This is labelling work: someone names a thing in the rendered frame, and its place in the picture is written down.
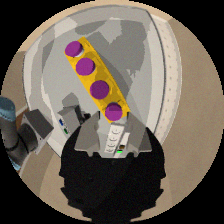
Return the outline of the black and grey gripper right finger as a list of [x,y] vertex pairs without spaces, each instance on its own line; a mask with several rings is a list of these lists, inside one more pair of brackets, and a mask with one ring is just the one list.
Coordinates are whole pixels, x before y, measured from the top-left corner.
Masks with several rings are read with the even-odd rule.
[[[129,120],[130,119],[130,120]],[[134,157],[141,157],[153,162],[160,171],[161,179],[166,177],[164,152],[160,142],[151,130],[139,121],[130,111],[127,111],[129,122],[126,150],[133,152]]]

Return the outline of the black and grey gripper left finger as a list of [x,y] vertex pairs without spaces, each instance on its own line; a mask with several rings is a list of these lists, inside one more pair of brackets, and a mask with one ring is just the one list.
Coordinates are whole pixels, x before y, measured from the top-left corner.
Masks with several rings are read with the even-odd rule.
[[100,120],[100,111],[93,114],[87,121],[73,132],[66,141],[61,154],[61,168],[59,176],[64,178],[67,167],[82,157],[93,157],[93,152],[100,150],[100,141],[97,130]]

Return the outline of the purple round cap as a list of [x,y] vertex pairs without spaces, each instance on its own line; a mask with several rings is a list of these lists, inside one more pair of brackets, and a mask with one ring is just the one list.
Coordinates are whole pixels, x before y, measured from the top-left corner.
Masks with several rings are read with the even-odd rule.
[[76,72],[81,76],[87,76],[95,70],[95,63],[90,58],[82,58],[76,64]]
[[117,121],[122,117],[122,108],[117,103],[110,103],[105,109],[105,116],[108,120]]
[[101,100],[107,97],[109,85],[103,80],[95,81],[90,86],[90,94],[93,98]]
[[75,57],[81,53],[83,45],[78,41],[69,43],[65,48],[65,54],[70,57]]

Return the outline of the grey key housing with blue and green buttons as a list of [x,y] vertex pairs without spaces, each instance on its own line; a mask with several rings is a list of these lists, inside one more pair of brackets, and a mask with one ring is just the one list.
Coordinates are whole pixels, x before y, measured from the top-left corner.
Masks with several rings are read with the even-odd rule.
[[[74,108],[74,109],[72,109]],[[91,115],[84,114],[82,117],[79,105],[64,107],[63,110],[57,112],[60,124],[64,127],[66,134],[71,136],[78,126],[87,121]]]

